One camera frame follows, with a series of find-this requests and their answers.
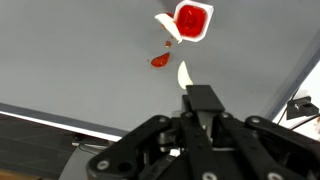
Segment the black bracket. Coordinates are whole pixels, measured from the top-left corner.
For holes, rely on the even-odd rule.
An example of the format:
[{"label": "black bracket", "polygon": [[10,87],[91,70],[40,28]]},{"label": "black bracket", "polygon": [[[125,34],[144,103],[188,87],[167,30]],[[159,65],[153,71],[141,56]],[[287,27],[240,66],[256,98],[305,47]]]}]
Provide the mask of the black bracket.
[{"label": "black bracket", "polygon": [[311,97],[290,100],[287,103],[287,120],[312,116],[319,113],[319,108],[311,103]]}]

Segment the gray table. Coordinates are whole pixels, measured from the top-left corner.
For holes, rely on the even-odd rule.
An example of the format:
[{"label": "gray table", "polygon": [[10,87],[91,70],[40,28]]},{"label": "gray table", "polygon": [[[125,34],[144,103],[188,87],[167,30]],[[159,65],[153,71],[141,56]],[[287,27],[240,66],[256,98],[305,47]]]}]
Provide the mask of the gray table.
[{"label": "gray table", "polygon": [[154,15],[178,2],[0,0],[0,111],[121,136],[180,108],[184,60],[236,117],[272,118],[319,60],[319,0],[209,1],[205,39],[166,49]]}]

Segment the black cable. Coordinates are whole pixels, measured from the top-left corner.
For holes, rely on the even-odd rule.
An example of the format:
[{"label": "black cable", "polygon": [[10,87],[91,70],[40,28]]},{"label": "black cable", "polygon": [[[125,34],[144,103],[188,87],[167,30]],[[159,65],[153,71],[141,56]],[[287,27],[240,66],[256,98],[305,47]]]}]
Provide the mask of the black cable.
[{"label": "black cable", "polygon": [[290,130],[294,130],[294,129],[296,129],[296,128],[298,128],[298,127],[306,124],[307,122],[310,122],[310,121],[314,120],[314,119],[317,118],[317,117],[320,117],[320,114],[317,114],[317,115],[315,115],[315,116],[312,116],[312,117],[309,118],[309,119],[306,119],[306,120],[300,122],[299,124],[293,126]]},{"label": "black cable", "polygon": [[[298,87],[298,88],[297,88],[297,90],[293,93],[293,95],[292,95],[292,97],[291,97],[290,101],[291,101],[291,100],[293,100],[293,98],[296,96],[296,94],[297,94],[297,92],[299,91],[299,89],[300,89],[300,87]],[[285,114],[286,112],[287,112],[287,107],[286,107],[286,109],[283,111],[283,113],[282,113],[282,115],[281,115],[281,117],[280,117],[280,119],[279,119],[279,121],[278,121],[277,125],[279,125],[279,124],[280,124],[280,122],[281,122],[281,120],[282,120],[282,118],[283,118],[283,116],[284,116],[284,114]]]}]

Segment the screw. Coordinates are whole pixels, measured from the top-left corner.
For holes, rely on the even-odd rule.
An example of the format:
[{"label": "screw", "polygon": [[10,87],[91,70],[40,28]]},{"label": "screw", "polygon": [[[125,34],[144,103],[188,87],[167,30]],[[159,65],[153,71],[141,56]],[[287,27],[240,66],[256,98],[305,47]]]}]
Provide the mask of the screw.
[{"label": "screw", "polygon": [[164,118],[164,117],[162,117],[162,118],[159,119],[159,122],[166,122],[166,121],[167,121],[167,119]]},{"label": "screw", "polygon": [[229,114],[228,113],[222,113],[222,117],[227,118],[227,117],[229,117]]},{"label": "screw", "polygon": [[260,119],[258,119],[258,118],[251,118],[251,121],[254,122],[254,123],[259,123],[259,122],[260,122]]},{"label": "screw", "polygon": [[283,180],[282,176],[275,172],[270,172],[268,174],[268,180]]},{"label": "screw", "polygon": [[187,117],[192,117],[193,114],[192,114],[192,112],[187,112],[187,113],[186,113],[186,116],[187,116]]},{"label": "screw", "polygon": [[110,163],[109,163],[109,161],[106,161],[106,160],[100,161],[100,162],[97,164],[97,168],[98,168],[99,170],[105,170],[105,169],[107,169],[109,166],[110,166]]},{"label": "screw", "polygon": [[217,180],[217,176],[211,172],[203,173],[202,180]]}]

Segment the metal bolt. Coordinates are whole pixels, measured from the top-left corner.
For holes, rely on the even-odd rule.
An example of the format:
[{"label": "metal bolt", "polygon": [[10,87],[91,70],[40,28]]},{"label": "metal bolt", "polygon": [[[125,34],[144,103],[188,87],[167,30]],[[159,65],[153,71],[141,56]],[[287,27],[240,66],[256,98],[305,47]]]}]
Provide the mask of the metal bolt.
[{"label": "metal bolt", "polygon": [[275,172],[270,172],[268,174],[268,180],[283,180],[283,177]]},{"label": "metal bolt", "polygon": [[227,118],[227,117],[229,117],[229,114],[228,113],[222,113],[222,117]]},{"label": "metal bolt", "polygon": [[203,173],[202,180],[217,180],[217,176],[211,172]]},{"label": "metal bolt", "polygon": [[110,163],[109,163],[109,161],[106,161],[106,160],[100,161],[100,162],[97,164],[97,168],[98,168],[99,170],[105,170],[105,169],[107,169],[109,166],[110,166]]},{"label": "metal bolt", "polygon": [[162,117],[162,118],[159,119],[159,122],[166,122],[166,121],[167,121],[167,119],[164,118],[164,117]]},{"label": "metal bolt", "polygon": [[259,122],[260,122],[260,119],[258,119],[258,118],[251,118],[251,121],[254,122],[254,123],[259,123]]},{"label": "metal bolt", "polygon": [[186,113],[186,117],[192,117],[192,116],[193,116],[192,112],[187,112]]}]

